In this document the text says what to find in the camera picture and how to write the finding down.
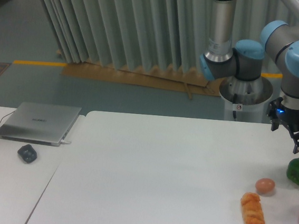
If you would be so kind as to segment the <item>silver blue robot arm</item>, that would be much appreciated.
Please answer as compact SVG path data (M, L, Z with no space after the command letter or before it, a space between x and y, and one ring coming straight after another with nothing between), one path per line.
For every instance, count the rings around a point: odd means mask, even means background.
M260 115L267 106L271 129L284 126L299 152L299 26L281 20L267 24L260 40L232 44L237 0L212 0L209 43L200 56L207 80L221 79L229 117L239 111ZM284 0L299 16L299 0Z

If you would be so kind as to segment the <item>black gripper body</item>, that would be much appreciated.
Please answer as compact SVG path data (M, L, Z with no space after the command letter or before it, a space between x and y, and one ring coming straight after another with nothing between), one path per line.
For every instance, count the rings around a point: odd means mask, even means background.
M282 102L283 98L281 96L269 102L267 114L276 113L279 119L279 125L284 126L293 138L294 133L299 131L299 109L290 109L284 106Z

